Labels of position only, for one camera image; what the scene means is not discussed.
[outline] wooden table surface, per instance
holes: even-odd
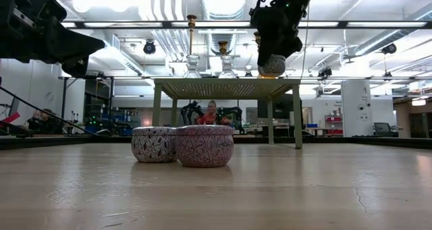
[[[228,166],[143,164],[129,144],[0,151],[0,228],[430,229],[432,151],[236,145]]]

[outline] chair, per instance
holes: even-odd
[[[374,123],[375,134],[377,136],[392,137],[392,130],[390,129],[389,123]]]

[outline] ceiling duct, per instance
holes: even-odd
[[[204,19],[206,20],[241,20],[246,0],[202,0]],[[210,50],[220,55],[219,41],[228,41],[227,55],[236,45],[236,34],[208,34],[207,44]]]
[[[136,72],[139,76],[144,72],[141,65],[139,65],[133,58],[127,55],[122,51],[120,47],[120,39],[116,37],[116,35],[112,35],[111,37],[107,36],[102,30],[94,31],[90,34],[93,38],[98,38],[105,42],[105,48],[102,51],[108,51],[112,58],[115,58],[118,62],[120,62],[124,67],[131,69]]]
[[[406,21],[432,21],[432,3],[424,6],[424,8],[418,10],[414,14],[408,16]],[[404,38],[405,36],[415,32],[417,30],[386,30],[372,39],[364,42],[359,45],[354,54],[356,56],[367,55],[374,51],[378,51],[387,45],[392,44],[400,38]]]

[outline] red object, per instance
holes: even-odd
[[[11,116],[9,116],[8,118],[4,119],[3,122],[12,123],[13,121],[18,119],[19,117],[21,117],[21,115],[18,112],[15,112]]]
[[[206,125],[213,125],[215,123],[215,120],[216,120],[216,114],[206,113],[198,119],[198,124],[204,125],[205,123]]]
[[[335,129],[335,130],[329,130],[328,133],[329,133],[329,134],[343,134],[344,131],[343,131],[343,130]]]
[[[342,121],[342,117],[327,117],[326,121],[327,122],[335,122],[335,121],[340,122],[340,121]]]

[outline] desk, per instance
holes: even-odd
[[[164,92],[173,100],[171,124],[177,122],[178,99],[227,99],[255,100],[266,99],[269,143],[274,144],[273,136],[273,97],[292,90],[294,103],[294,122],[300,125],[301,112],[299,79],[219,79],[219,78],[161,78],[155,79],[155,99],[153,101],[153,126],[159,126],[161,95]],[[295,129],[296,148],[303,147],[302,128]]]

